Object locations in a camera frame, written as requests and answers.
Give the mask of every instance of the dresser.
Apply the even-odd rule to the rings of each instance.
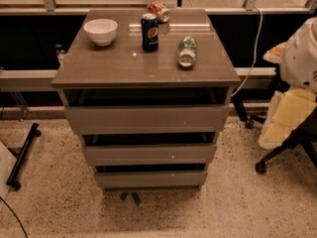
[[[90,11],[84,23],[113,19],[117,38],[98,47],[81,27],[53,87],[102,189],[200,189],[240,80],[204,10],[172,9],[151,53],[142,49],[145,13]],[[198,47],[190,69],[177,63],[185,36]]]

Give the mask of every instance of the white bowl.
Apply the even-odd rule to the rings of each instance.
[[[97,19],[87,22],[83,30],[96,45],[107,46],[116,38],[118,24],[109,19]]]

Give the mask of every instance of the drawer front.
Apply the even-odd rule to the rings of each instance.
[[[65,108],[75,134],[215,132],[223,129],[228,112],[228,105]]]
[[[100,187],[165,187],[165,186],[195,186],[205,183],[207,172],[182,173],[138,173],[95,175]]]
[[[83,147],[90,166],[189,164],[212,162],[215,144],[184,146]]]

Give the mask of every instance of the brown tabletop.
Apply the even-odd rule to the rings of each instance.
[[[200,9],[171,9],[166,24],[159,24],[158,50],[142,49],[141,18],[146,9],[90,11],[84,21],[107,18],[118,27],[107,47],[89,41],[81,27],[54,87],[191,87],[236,86],[239,78],[208,16]],[[177,47],[185,36],[197,42],[197,60],[191,69],[178,65]]]

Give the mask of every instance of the dark blue soda can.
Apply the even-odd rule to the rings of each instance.
[[[159,19],[157,15],[147,13],[142,16],[142,48],[155,51],[159,47]]]

